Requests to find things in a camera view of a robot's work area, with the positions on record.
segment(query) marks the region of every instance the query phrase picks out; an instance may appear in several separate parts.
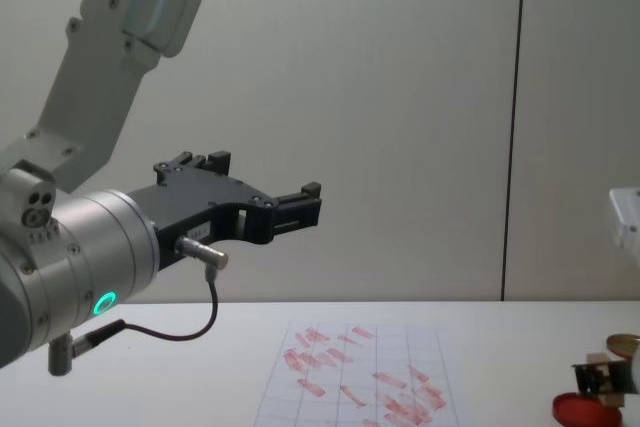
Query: red strip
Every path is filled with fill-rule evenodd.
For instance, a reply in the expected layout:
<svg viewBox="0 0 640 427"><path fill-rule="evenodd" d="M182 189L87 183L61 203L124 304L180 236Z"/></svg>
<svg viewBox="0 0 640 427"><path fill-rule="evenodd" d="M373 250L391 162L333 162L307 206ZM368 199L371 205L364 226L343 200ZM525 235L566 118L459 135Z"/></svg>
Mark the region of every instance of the red strip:
<svg viewBox="0 0 640 427"><path fill-rule="evenodd" d="M388 414L384 414L384 418L397 427L412 427L409 422L405 421L403 418L395 414L392 414L391 412L389 412Z"/></svg>
<svg viewBox="0 0 640 427"><path fill-rule="evenodd" d="M416 369L413 365L409 366L409 372L411 372L411 376L418 379L420 382L428 382L429 376L427 374L423 374L418 369Z"/></svg>
<svg viewBox="0 0 640 427"><path fill-rule="evenodd" d="M412 422L414 425L418 425L419 419L417 419L415 413L406 407L403 407L396 399L386 394L377 394L377 397L378 400L380 400L391 412L398 414L400 417Z"/></svg>
<svg viewBox="0 0 640 427"><path fill-rule="evenodd" d="M325 354L324 352L320 352L319 354L316 355L316 357L318 358L318 360L320 361L321 364L324 365L328 365L329 367L337 367L338 364L336 364L333 359L331 357L329 357L327 354Z"/></svg>
<svg viewBox="0 0 640 427"><path fill-rule="evenodd" d="M289 369L295 370L297 372L300 372L301 374L304 374L304 365L302 365L302 362L300 362L300 358L298 357L298 354L296 354L296 352L293 349L289 349L284 353L284 361L289 366Z"/></svg>
<svg viewBox="0 0 640 427"><path fill-rule="evenodd" d="M309 382L307 379L300 379L298 383L316 397L322 397L326 393L322 387Z"/></svg>
<svg viewBox="0 0 640 427"><path fill-rule="evenodd" d="M320 362L318 362L312 355L309 355L306 352L300 354L300 358L311 367L322 367L322 364Z"/></svg>
<svg viewBox="0 0 640 427"><path fill-rule="evenodd" d="M348 343L348 344L359 345L360 347L364 347L362 344L360 344L359 342L356 342L353 339L350 339L346 335L339 335L338 336L338 340L342 340L343 342Z"/></svg>
<svg viewBox="0 0 640 427"><path fill-rule="evenodd" d="M367 332L362 327L354 327L353 329L351 329L351 331L354 334L358 334L364 337L365 339L373 339L375 337L375 335L373 335L371 332Z"/></svg>
<svg viewBox="0 0 640 427"><path fill-rule="evenodd" d="M335 357L338 360L341 360L342 362L353 362L353 359L351 357L344 355L344 352L340 352L338 349L334 349L333 347L327 349L327 352L329 352L329 355Z"/></svg>
<svg viewBox="0 0 640 427"><path fill-rule="evenodd" d="M423 384L414 392L417 397L423 400L433 410L440 410L447 406L447 402L441 397L442 392L435 387Z"/></svg>
<svg viewBox="0 0 640 427"><path fill-rule="evenodd" d="M346 385L341 385L340 390L344 393L344 395L346 395L351 400L353 400L353 403L356 404L358 407L364 407L365 405L367 405L364 402L362 402L359 398L357 398L355 395L353 395L353 392L351 392L351 389Z"/></svg>
<svg viewBox="0 0 640 427"><path fill-rule="evenodd" d="M378 379L380 382L384 382L392 387L397 387L399 389L404 389L407 386L406 382L403 382L400 379L396 379L395 377L391 377L390 375L383 374L380 372L376 372L373 374L374 379Z"/></svg>
<svg viewBox="0 0 640 427"><path fill-rule="evenodd" d="M398 400L400 400L400 403L404 408L411 411L411 413L415 415L416 420L418 420L418 425L422 423L426 424L433 421L431 414L425 408L425 406L418 402L411 395L400 394L398 395Z"/></svg>
<svg viewBox="0 0 640 427"><path fill-rule="evenodd" d="M311 342L326 342L327 340L329 340L329 337L327 337L321 332L318 332L315 329L312 329L311 327L305 330L305 332L307 334L305 335L305 337L307 338L307 340Z"/></svg>
<svg viewBox="0 0 640 427"><path fill-rule="evenodd" d="M301 344L305 349L308 349L309 347L311 347L311 344L310 344L309 342L307 342L307 341L305 340L305 338L304 338L304 337L302 337L302 334L301 334L300 332L298 332L298 333L296 334L296 340L297 340L298 342L300 342L300 344Z"/></svg>

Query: paper sheet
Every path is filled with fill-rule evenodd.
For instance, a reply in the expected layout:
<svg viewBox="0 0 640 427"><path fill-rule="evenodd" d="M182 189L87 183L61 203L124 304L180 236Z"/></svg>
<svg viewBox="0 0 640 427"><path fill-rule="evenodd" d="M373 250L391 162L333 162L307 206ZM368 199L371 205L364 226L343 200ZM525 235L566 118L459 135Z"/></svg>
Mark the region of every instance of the paper sheet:
<svg viewBox="0 0 640 427"><path fill-rule="evenodd" d="M255 427L461 427L437 330L295 322Z"/></svg>

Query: green led ring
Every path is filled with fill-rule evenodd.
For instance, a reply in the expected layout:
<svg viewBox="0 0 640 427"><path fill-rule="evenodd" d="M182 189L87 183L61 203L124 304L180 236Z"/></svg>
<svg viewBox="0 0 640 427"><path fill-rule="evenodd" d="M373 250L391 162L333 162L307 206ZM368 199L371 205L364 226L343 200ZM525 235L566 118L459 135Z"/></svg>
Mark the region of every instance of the green led ring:
<svg viewBox="0 0 640 427"><path fill-rule="evenodd" d="M100 315L104 311L109 310L113 305L118 301L118 295L111 291L103 294L102 297L98 299L96 305L93 306L93 315Z"/></svg>

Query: red lid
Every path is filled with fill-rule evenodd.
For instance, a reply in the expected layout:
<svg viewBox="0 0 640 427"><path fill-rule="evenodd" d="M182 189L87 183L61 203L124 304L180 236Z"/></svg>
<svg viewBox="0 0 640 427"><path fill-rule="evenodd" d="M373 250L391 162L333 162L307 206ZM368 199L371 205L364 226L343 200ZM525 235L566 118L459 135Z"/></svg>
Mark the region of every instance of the red lid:
<svg viewBox="0 0 640 427"><path fill-rule="evenodd" d="M564 427L620 427L622 423L619 409L573 393L553 399L553 417Z"/></svg>

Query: table surface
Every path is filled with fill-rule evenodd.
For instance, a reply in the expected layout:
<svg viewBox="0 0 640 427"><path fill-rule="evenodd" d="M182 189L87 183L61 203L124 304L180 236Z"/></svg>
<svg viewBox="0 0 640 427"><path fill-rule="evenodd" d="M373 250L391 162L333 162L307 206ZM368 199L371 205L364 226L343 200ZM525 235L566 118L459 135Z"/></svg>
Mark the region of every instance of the table surface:
<svg viewBox="0 0 640 427"><path fill-rule="evenodd" d="M124 305L117 318L164 332L197 330L206 304ZM449 339L470 426L556 426L551 401L575 391L571 365L605 350L608 335L640 332L640 302L379 302L222 304L205 337L171 343L126 331L47 373L46 348L0 370L0 425L251 426L290 320L408 323ZM640 426L629 396L625 425Z"/></svg>

